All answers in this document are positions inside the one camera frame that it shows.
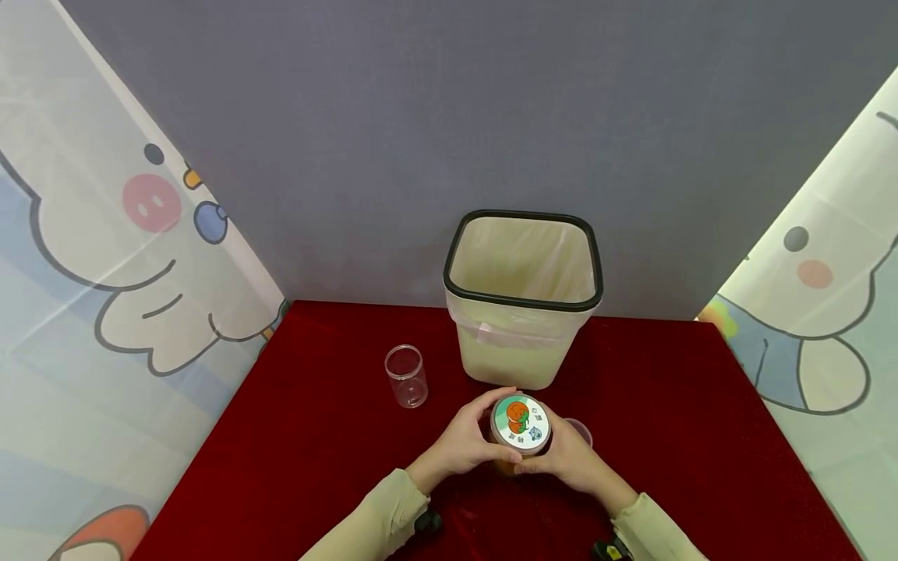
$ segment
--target trash can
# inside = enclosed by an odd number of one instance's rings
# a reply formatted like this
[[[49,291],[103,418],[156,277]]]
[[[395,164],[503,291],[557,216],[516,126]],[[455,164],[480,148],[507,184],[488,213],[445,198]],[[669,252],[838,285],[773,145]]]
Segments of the trash can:
[[[465,372],[526,390],[552,383],[603,290],[584,220],[501,210],[462,219],[443,282]]]

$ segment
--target person's left hand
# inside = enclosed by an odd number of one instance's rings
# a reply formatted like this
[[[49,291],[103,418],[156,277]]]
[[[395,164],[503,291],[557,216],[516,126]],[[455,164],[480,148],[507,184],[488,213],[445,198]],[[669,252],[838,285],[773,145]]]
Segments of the person's left hand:
[[[490,390],[459,409],[434,445],[405,469],[421,493],[429,495],[443,479],[452,474],[467,473],[484,461],[520,463],[518,451],[483,440],[478,425],[484,411],[516,391],[517,388]]]

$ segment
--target black rim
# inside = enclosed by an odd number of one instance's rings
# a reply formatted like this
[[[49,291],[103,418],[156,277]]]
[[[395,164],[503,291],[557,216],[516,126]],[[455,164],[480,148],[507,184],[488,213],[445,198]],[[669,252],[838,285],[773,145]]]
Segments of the black rim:
[[[468,223],[478,218],[497,217],[497,218],[523,218],[527,220],[546,220],[551,222],[566,222],[573,224],[586,234],[586,243],[589,245],[589,252],[593,257],[593,280],[595,281],[595,294],[589,300],[583,302],[547,302],[544,300],[530,300],[529,298],[515,298],[514,296],[501,296],[499,294],[479,293],[472,290],[465,290],[458,286],[449,277],[449,271],[452,269],[452,263],[455,259],[455,251],[458,249],[459,241],[462,239],[464,229]],[[446,264],[443,268],[443,283],[446,289],[452,294],[467,300],[478,300],[480,302],[490,302],[494,304],[503,304],[506,306],[516,306],[518,308],[532,308],[534,310],[554,310],[554,311],[587,311],[593,309],[602,300],[602,264],[599,261],[599,249],[595,244],[595,233],[590,226],[582,218],[571,215],[555,215],[552,213],[532,213],[513,210],[475,210],[468,213],[458,225],[455,231],[455,237],[452,240],[452,247],[449,248],[449,255],[446,256]]]

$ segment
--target red velvet surface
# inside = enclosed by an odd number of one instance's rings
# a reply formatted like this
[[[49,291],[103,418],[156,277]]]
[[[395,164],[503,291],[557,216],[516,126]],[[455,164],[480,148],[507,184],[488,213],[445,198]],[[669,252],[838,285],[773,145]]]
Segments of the red velvet surface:
[[[402,343],[427,371],[430,397],[414,410],[383,371]],[[299,302],[133,559],[294,561],[487,388],[462,370],[445,310]],[[593,318],[533,395],[589,426],[595,449],[710,559],[858,559],[713,326]],[[445,481],[432,506],[442,533],[395,558],[587,560],[610,536],[593,501],[489,465]]]

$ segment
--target pink cheek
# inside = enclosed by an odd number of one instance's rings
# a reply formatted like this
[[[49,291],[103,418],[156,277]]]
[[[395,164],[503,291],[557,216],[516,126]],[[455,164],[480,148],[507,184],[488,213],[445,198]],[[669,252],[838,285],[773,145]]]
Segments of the pink cheek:
[[[808,259],[798,264],[798,279],[811,288],[827,288],[832,284],[832,269],[817,259]]]
[[[165,232],[180,220],[178,191],[152,173],[141,173],[125,183],[122,204],[131,222],[147,232]]]

